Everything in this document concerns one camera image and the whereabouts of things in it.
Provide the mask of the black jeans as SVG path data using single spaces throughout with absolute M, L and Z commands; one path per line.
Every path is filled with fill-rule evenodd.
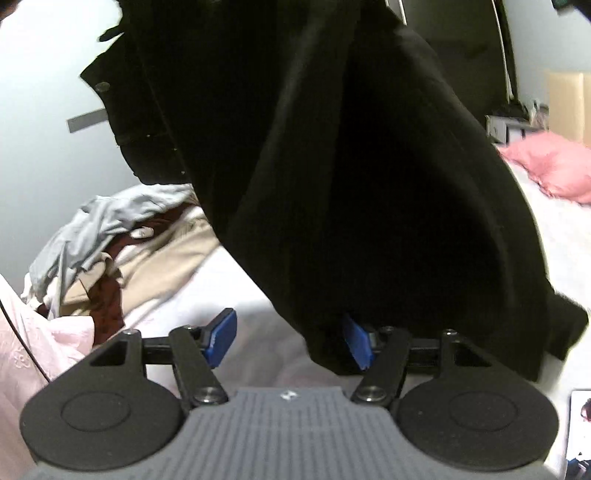
M 586 312 L 435 52 L 382 1 L 123 1 L 82 74 L 143 183 L 190 183 L 221 245 L 339 375 L 346 325 L 452 329 L 534 380 Z

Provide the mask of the grey pink-dotted bed sheet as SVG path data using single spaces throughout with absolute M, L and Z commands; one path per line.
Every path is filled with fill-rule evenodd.
M 561 294 L 584 308 L 590 306 L 590 209 L 550 199 L 512 166 L 526 196 L 543 243 L 550 282 Z M 242 387 L 341 386 L 351 392 L 356 377 L 338 377 L 318 366 L 304 339 L 273 309 L 270 300 L 223 248 L 217 248 L 186 285 L 168 300 L 151 300 L 124 319 L 127 328 L 143 337 L 165 336 L 178 326 L 207 323 L 224 308 L 238 314 L 238 336 L 215 374 L 228 393 Z M 564 475 L 570 394 L 590 386 L 590 335 L 583 334 L 566 360 L 549 356 L 537 384 L 553 402 L 560 419 L 559 433 L 546 459 L 547 468 Z

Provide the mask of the beige ribbed garment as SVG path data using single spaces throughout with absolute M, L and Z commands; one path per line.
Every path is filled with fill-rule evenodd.
M 76 275 L 59 313 L 107 310 L 124 317 L 148 301 L 176 293 L 218 246 L 211 225 L 193 209 L 155 237 L 124 246 L 116 256 L 100 253 L 89 269 Z

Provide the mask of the dark red garment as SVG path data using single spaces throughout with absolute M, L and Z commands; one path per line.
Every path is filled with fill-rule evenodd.
M 176 292 L 197 269 L 192 202 L 95 197 L 45 244 L 29 267 L 26 303 L 48 319 L 89 316 L 104 342 L 143 303 Z

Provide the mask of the light grey garment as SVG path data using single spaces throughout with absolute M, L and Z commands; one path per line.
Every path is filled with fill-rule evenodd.
M 40 301 L 57 280 L 58 295 L 63 296 L 76 273 L 89 267 L 114 236 L 183 203 L 197 203 L 188 184 L 140 184 L 112 196 L 92 197 L 53 234 L 31 263 L 29 292 Z

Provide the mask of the smartphone with lit screen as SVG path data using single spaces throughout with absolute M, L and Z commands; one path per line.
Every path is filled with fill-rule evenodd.
M 566 447 L 566 480 L 591 478 L 591 394 L 589 390 L 573 390 Z

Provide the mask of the white bedside table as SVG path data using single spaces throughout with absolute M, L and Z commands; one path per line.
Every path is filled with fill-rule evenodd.
M 528 135 L 547 131 L 547 125 L 530 124 L 520 118 L 487 115 L 486 132 L 489 139 L 498 145 L 506 145 Z

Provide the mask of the pink pillow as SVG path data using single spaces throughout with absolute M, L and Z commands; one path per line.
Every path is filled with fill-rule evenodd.
M 590 148 L 552 132 L 541 132 L 498 148 L 521 166 L 550 198 L 590 204 Z

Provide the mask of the beige padded headboard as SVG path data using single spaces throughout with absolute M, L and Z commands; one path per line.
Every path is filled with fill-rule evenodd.
M 590 146 L 590 73 L 548 72 L 549 129 Z

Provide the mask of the dark wooden wardrobe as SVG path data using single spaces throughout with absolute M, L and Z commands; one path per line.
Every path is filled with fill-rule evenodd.
M 481 125 L 514 97 L 515 63 L 501 1 L 391 0 L 387 6 L 436 52 L 448 83 Z

